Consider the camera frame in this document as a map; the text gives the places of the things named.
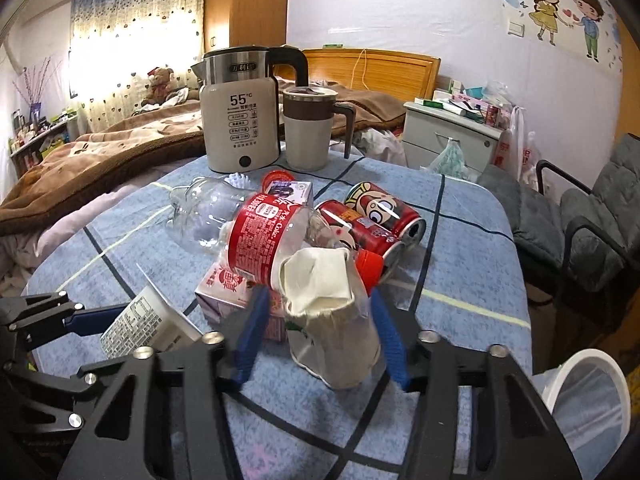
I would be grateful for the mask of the red cartoon can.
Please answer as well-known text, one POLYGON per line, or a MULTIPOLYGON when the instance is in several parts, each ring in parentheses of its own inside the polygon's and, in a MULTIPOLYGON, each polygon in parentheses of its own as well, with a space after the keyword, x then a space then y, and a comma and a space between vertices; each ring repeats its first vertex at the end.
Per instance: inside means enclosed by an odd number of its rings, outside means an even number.
POLYGON ((394 234, 408 248, 420 243, 426 221, 405 202, 380 188, 362 181, 346 194, 344 204, 394 234))
POLYGON ((405 244, 384 226, 380 226, 338 200, 325 200, 316 211, 349 249, 365 249, 383 258, 381 281, 392 274, 405 249, 405 244))

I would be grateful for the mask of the teddy bear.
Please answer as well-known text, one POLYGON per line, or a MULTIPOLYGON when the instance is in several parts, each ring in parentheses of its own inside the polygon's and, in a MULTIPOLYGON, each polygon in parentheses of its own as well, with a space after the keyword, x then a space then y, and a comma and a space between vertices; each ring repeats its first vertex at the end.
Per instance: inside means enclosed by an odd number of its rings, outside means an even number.
POLYGON ((168 67, 155 67, 148 73, 149 84, 141 105, 162 105, 175 90, 174 71, 168 67))

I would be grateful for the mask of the brown bed blanket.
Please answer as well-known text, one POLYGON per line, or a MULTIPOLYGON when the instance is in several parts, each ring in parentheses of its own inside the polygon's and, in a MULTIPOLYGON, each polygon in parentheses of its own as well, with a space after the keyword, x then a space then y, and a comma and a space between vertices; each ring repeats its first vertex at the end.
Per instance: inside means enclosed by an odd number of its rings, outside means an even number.
POLYGON ((1 203, 1 234, 42 231, 146 170, 204 154, 198 101, 84 134, 20 177, 1 203))

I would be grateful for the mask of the white electric kettle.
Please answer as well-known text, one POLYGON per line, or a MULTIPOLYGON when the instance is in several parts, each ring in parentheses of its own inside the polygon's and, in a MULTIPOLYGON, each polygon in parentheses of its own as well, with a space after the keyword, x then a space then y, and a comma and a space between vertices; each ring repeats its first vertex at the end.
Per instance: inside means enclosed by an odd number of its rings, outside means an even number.
POLYGON ((192 66, 202 82, 202 129, 210 170, 221 174, 267 167, 280 157, 279 89, 273 67, 294 70, 308 84, 308 62, 293 47, 235 47, 210 51, 192 66))

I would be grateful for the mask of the white labelled plastic tray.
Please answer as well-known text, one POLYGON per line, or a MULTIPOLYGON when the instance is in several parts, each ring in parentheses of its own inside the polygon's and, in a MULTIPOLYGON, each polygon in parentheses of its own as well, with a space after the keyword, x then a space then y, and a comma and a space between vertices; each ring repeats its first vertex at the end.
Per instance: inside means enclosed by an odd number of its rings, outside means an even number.
POLYGON ((146 285, 126 305, 100 338, 103 353, 110 359, 129 356, 140 347, 165 352, 190 346, 203 333, 170 302, 141 266, 146 285))

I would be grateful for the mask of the white paper cup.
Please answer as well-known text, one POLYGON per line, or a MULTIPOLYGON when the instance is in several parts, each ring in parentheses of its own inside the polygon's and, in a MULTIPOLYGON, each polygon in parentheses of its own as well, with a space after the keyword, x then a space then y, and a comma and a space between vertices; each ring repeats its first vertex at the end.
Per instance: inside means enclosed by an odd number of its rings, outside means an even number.
POLYGON ((370 300, 344 249, 304 248, 280 269, 294 362, 336 390, 354 388, 381 352, 370 300))

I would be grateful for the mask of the wooden bed headboard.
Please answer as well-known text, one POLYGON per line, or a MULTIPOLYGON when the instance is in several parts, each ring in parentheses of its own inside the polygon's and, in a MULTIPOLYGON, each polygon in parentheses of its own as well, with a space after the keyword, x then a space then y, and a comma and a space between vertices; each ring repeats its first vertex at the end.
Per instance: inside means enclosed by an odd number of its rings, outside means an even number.
POLYGON ((333 81, 352 90, 377 91, 402 102, 431 99, 440 58, 378 49, 305 49, 310 81, 333 81))

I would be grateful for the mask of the clear crushed plastic bottle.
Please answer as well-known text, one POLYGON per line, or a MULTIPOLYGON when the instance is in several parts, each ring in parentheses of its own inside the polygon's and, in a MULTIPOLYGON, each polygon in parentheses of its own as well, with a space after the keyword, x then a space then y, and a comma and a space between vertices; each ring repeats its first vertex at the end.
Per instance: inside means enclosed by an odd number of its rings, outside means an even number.
POLYGON ((257 188, 240 190, 224 178, 197 177, 189 185, 175 186, 169 192, 168 233, 182 248, 218 258, 240 209, 256 193, 257 188))

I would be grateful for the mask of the pink white milk carton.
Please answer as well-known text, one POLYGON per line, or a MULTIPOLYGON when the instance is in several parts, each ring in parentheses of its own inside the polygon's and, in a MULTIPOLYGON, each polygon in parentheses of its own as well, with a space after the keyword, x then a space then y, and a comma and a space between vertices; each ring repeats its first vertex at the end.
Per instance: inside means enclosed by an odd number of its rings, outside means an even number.
MULTIPOLYGON (((210 324, 219 324, 234 311, 248 306, 250 295, 255 286, 254 282, 215 262, 195 289, 195 297, 207 321, 210 324)), ((275 342, 285 342, 286 330, 282 298, 272 290, 270 301, 270 318, 265 338, 275 342)))

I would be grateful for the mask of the blue checked tablecloth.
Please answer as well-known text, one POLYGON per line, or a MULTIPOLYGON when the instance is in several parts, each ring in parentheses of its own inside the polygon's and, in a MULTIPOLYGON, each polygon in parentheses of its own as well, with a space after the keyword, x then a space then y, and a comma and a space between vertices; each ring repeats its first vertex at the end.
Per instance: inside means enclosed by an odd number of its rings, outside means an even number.
MULTIPOLYGON (((169 193, 209 175, 204 158, 128 195, 79 230, 38 266, 31 294, 62 290, 89 308, 130 299, 155 284, 201 330, 208 324, 195 291, 212 255, 187 250, 168 226, 169 193)), ((404 252, 378 291, 392 308, 412 311, 424 330, 459 347, 506 347, 533 368, 525 285, 509 222, 486 188, 367 157, 332 156, 306 174, 317 203, 344 200, 369 182, 425 220, 424 237, 404 252)), ((232 437, 249 479, 393 479, 404 456, 418 398, 376 364, 356 386, 336 390, 314 376, 364 360, 373 322, 345 311, 346 286, 309 256, 284 268, 285 338, 262 345, 250 381, 228 398, 232 437)))

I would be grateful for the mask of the cola bottle red label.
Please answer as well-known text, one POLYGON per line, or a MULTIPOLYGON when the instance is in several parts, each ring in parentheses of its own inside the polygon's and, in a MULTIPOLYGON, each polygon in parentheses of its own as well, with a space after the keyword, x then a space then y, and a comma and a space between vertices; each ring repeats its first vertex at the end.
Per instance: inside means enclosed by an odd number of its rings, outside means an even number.
POLYGON ((227 183, 210 194, 209 220, 217 228, 218 261, 236 274, 277 292, 287 258, 304 248, 344 249, 367 292, 381 281, 383 258, 344 245, 318 211, 262 192, 227 183))

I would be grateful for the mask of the white bedside cabinet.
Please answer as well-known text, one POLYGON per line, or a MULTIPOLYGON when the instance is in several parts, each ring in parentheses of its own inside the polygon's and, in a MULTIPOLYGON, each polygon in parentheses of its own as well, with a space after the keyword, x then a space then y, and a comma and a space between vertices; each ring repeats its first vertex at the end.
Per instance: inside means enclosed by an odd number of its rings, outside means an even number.
POLYGON ((495 157, 501 131, 442 108, 405 102, 401 142, 407 166, 426 168, 454 139, 462 149, 468 175, 475 180, 495 157))

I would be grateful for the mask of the white trash bin with bag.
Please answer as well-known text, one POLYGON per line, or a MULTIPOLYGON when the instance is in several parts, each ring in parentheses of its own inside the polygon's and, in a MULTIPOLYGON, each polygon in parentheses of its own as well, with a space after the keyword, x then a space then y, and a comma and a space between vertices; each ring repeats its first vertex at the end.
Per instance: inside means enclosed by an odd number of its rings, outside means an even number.
POLYGON ((584 479, 596 478, 627 437, 630 395, 617 362, 585 349, 562 365, 532 377, 584 479))

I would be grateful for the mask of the white red plastic bag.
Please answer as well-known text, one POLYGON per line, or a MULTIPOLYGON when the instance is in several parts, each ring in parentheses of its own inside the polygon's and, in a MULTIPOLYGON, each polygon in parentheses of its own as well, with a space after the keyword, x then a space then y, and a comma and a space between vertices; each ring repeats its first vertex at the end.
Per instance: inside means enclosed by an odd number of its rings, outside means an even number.
POLYGON ((536 165, 541 156, 536 144, 536 132, 526 128, 525 110, 514 106, 509 116, 502 114, 501 118, 506 126, 501 133, 492 163, 521 184, 536 188, 536 165))

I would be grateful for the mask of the small purple milk carton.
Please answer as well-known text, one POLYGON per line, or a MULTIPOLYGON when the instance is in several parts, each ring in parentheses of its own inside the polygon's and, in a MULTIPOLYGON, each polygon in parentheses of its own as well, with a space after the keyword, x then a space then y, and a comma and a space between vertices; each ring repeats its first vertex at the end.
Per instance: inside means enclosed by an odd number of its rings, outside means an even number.
POLYGON ((266 187, 266 193, 288 200, 294 204, 314 208, 314 190, 307 181, 273 181, 266 187))

